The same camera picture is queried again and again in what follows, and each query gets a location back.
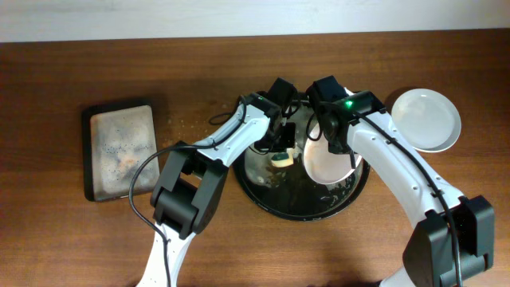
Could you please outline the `green yellow sponge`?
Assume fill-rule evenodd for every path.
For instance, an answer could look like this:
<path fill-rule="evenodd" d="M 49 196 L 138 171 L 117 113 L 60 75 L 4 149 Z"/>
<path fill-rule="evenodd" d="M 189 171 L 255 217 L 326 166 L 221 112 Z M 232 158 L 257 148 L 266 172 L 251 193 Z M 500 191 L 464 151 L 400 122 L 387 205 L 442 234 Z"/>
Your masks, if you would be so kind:
<path fill-rule="evenodd" d="M 284 168 L 292 166 L 294 160 L 288 152 L 279 152 L 271 157 L 271 164 L 276 168 Z"/>

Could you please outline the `white plate bottom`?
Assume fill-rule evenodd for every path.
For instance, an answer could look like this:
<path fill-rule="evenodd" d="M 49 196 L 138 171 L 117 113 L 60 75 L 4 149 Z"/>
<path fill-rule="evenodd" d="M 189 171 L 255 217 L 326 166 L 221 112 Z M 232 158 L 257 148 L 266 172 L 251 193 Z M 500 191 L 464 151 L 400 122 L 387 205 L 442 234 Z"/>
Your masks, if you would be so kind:
<path fill-rule="evenodd" d="M 304 168 L 316 183 L 330 185 L 344 181 L 361 164 L 362 157 L 355 154 L 355 166 L 351 165 L 348 154 L 332 154 L 324 136 L 319 140 L 306 139 L 303 151 Z"/>

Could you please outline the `white plate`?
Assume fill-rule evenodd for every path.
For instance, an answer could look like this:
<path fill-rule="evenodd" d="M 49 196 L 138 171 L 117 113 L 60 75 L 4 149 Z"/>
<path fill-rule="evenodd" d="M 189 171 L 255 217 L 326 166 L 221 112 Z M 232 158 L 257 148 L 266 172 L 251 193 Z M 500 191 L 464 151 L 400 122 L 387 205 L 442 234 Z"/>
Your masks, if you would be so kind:
<path fill-rule="evenodd" d="M 450 149 L 459 139 L 459 132 L 453 132 L 448 136 L 432 137 L 425 143 L 420 143 L 417 150 L 429 153 L 438 153 Z"/>
<path fill-rule="evenodd" d="M 303 151 L 304 168 L 316 183 L 330 185 L 344 181 L 361 164 L 362 157 L 355 154 L 355 166 L 351 165 L 348 154 L 332 154 L 324 136 L 319 140 L 306 139 Z"/>

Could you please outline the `pale blue plate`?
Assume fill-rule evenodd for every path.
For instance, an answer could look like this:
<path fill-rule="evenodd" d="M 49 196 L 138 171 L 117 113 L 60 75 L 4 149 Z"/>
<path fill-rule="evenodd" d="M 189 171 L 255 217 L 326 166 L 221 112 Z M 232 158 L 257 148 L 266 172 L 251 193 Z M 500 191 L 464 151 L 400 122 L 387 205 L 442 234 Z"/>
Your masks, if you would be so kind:
<path fill-rule="evenodd" d="M 461 134 L 461 116 L 456 106 L 431 89 L 414 88 L 404 92 L 393 103 L 390 114 L 397 130 L 416 150 L 432 137 Z"/>

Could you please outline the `white plate top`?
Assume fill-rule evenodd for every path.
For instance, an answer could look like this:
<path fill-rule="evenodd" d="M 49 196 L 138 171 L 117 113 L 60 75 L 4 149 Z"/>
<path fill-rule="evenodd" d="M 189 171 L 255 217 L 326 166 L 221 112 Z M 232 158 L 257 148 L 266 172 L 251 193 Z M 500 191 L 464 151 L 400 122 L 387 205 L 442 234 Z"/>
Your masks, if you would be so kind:
<path fill-rule="evenodd" d="M 432 137 L 425 143 L 420 143 L 417 150 L 429 153 L 438 153 L 450 149 L 459 139 L 459 132 L 453 132 L 448 136 Z"/>

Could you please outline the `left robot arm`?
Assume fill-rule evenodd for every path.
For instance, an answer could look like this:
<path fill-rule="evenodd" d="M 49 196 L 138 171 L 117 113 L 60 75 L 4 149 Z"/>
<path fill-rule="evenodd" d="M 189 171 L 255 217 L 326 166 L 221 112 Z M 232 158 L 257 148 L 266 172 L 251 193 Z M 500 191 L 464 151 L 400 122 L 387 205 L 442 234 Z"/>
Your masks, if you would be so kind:
<path fill-rule="evenodd" d="M 236 108 L 213 134 L 194 144 L 164 148 L 167 161 L 151 194 L 153 217 L 142 221 L 155 232 L 141 286 L 175 286 L 193 238 L 218 208 L 230 166 L 253 148 L 264 155 L 294 144 L 290 116 L 297 89 L 277 78 L 266 92 L 240 96 Z"/>

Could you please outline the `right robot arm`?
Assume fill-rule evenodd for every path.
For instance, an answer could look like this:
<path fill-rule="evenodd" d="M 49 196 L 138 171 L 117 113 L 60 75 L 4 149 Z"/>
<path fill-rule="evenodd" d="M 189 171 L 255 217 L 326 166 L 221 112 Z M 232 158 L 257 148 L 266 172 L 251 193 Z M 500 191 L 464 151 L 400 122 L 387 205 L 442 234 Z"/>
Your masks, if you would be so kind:
<path fill-rule="evenodd" d="M 360 155 L 388 186 L 414 231 L 402 267 L 381 286 L 461 286 L 493 266 L 495 215 L 489 201 L 467 198 L 394 129 L 370 91 L 348 92 L 333 76 L 306 90 L 333 154 Z"/>

